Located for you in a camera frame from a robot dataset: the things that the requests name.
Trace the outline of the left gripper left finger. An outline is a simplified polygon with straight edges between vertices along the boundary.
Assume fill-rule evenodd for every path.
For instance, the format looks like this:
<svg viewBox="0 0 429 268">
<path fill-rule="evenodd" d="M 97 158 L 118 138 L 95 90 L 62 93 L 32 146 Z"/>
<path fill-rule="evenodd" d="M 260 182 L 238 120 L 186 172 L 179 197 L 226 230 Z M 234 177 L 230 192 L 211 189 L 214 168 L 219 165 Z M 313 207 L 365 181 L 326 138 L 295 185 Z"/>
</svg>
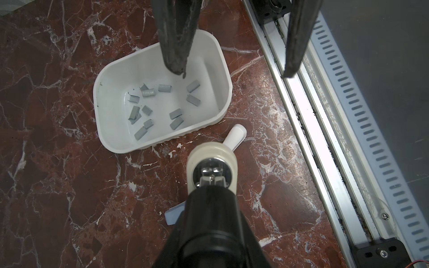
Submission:
<svg viewBox="0 0 429 268">
<path fill-rule="evenodd" d="M 186 77 L 202 1 L 151 1 L 165 67 Z"/>
</svg>

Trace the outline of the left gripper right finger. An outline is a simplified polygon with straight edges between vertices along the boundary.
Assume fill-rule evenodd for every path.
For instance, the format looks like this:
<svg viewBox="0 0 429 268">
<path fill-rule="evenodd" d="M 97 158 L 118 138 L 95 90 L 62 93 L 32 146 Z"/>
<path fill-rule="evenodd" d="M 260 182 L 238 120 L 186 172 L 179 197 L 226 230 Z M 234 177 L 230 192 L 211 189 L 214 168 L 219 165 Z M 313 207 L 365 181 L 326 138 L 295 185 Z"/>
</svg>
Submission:
<svg viewBox="0 0 429 268">
<path fill-rule="evenodd" d="M 292 1 L 283 78 L 294 77 L 301 65 L 323 0 Z"/>
</svg>

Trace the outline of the white mini stapler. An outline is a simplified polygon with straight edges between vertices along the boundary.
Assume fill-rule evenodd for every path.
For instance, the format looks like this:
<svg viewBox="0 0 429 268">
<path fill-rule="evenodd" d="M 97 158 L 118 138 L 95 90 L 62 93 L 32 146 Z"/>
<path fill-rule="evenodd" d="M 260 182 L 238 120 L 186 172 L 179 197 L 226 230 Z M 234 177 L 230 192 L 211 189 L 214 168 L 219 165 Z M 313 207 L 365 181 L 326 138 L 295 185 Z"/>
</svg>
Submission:
<svg viewBox="0 0 429 268">
<path fill-rule="evenodd" d="M 235 151 L 247 136 L 246 128 L 241 124 L 236 124 L 232 127 L 228 135 L 223 141 L 231 151 Z"/>
</svg>

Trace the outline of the blue mini stapler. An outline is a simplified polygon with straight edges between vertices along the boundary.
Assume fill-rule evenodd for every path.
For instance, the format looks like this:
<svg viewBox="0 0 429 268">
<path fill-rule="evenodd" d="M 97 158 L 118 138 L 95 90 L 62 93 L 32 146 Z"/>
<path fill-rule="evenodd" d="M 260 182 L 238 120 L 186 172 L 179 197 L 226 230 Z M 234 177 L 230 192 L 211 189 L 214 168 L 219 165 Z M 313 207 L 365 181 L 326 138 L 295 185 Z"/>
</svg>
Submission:
<svg viewBox="0 0 429 268">
<path fill-rule="evenodd" d="M 181 213 L 185 210 L 185 202 L 182 202 L 164 213 L 165 221 L 168 226 L 175 225 Z"/>
</svg>

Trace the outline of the grey staple strip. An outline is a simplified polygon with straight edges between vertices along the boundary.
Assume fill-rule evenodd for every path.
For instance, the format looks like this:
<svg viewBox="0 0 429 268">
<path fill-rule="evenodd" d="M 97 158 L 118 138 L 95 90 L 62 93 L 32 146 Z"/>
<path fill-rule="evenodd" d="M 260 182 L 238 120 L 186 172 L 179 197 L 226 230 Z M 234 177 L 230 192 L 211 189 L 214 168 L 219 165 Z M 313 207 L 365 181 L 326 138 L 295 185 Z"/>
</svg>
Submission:
<svg viewBox="0 0 429 268">
<path fill-rule="evenodd" d="M 136 140 L 140 140 L 147 133 L 147 129 L 143 126 L 134 135 Z"/>
<path fill-rule="evenodd" d="M 184 122 L 184 119 L 181 116 L 179 116 L 173 120 L 173 122 L 170 124 L 170 127 L 172 130 L 176 130 L 183 122 Z"/>
<path fill-rule="evenodd" d="M 198 80 L 194 80 L 193 82 L 191 82 L 189 85 L 187 85 L 187 92 L 188 93 L 192 93 L 193 91 L 195 91 L 197 88 L 200 87 L 200 82 Z"/>
<path fill-rule="evenodd" d="M 172 90 L 172 86 L 170 86 L 170 85 L 160 84 L 158 87 L 158 91 L 160 91 L 160 92 L 170 93 L 171 90 Z"/>
<path fill-rule="evenodd" d="M 181 115 L 182 115 L 182 110 L 179 108 L 179 109 L 176 109 L 173 112 L 171 112 L 169 114 L 169 117 L 170 117 L 170 119 L 176 119 L 177 117 L 180 117 Z"/>
<path fill-rule="evenodd" d="M 201 100 L 197 97 L 189 94 L 186 98 L 187 102 L 191 103 L 192 105 L 198 107 L 201 104 Z"/>
</svg>

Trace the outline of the white plastic tray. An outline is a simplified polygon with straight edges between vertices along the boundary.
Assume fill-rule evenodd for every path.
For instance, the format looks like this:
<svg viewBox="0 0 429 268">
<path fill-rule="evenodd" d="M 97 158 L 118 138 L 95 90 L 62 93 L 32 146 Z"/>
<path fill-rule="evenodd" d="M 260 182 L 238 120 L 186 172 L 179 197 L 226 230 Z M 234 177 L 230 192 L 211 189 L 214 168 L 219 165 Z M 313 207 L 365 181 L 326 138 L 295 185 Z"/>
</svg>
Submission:
<svg viewBox="0 0 429 268">
<path fill-rule="evenodd" d="M 201 85 L 188 93 L 194 80 Z M 160 84 L 172 86 L 171 92 L 158 91 Z M 211 33 L 196 32 L 185 78 L 165 67 L 159 44 L 151 45 L 111 62 L 97 76 L 93 103 L 98 137 L 107 150 L 126 154 L 214 125 L 229 108 L 232 87 L 221 46 Z M 201 100 L 198 107 L 187 102 L 189 94 Z M 179 108 L 184 122 L 172 130 L 169 114 Z M 143 126 L 147 133 L 136 140 Z"/>
</svg>

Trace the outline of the aluminium front rail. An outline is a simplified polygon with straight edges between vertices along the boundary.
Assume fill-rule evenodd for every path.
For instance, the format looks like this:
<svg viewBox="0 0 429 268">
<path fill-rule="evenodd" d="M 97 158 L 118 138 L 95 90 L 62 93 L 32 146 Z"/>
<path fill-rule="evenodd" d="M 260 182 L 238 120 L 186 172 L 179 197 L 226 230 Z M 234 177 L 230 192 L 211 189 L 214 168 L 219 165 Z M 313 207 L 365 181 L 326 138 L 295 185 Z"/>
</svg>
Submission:
<svg viewBox="0 0 429 268">
<path fill-rule="evenodd" d="M 282 77 L 291 2 L 244 5 L 347 265 L 357 268 L 353 246 L 391 238 L 404 244 L 311 38 L 297 74 Z M 429 3 L 324 1 L 318 15 L 429 225 Z M 428 267 L 429 259 L 413 258 L 404 246 L 412 261 L 406 268 Z"/>
</svg>

